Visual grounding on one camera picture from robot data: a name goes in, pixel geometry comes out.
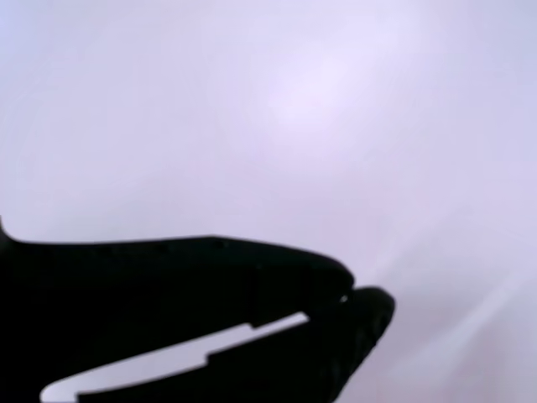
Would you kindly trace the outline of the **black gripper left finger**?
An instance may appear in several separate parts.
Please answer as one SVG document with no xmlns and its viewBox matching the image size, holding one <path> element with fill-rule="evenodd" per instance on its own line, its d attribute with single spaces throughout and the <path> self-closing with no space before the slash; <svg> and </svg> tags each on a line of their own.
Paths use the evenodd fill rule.
<svg viewBox="0 0 537 403">
<path fill-rule="evenodd" d="M 231 327 L 338 302 L 350 271 L 235 238 L 24 243 L 1 236 L 1 399 Z"/>
</svg>

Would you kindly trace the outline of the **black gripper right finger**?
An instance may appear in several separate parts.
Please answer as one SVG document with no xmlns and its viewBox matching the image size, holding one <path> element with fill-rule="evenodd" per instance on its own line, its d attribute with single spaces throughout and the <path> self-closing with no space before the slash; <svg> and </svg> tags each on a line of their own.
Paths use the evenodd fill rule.
<svg viewBox="0 0 537 403">
<path fill-rule="evenodd" d="M 80 402 L 333 402 L 395 312 L 385 290 L 354 290 L 308 322 L 209 356 L 205 366 Z"/>
</svg>

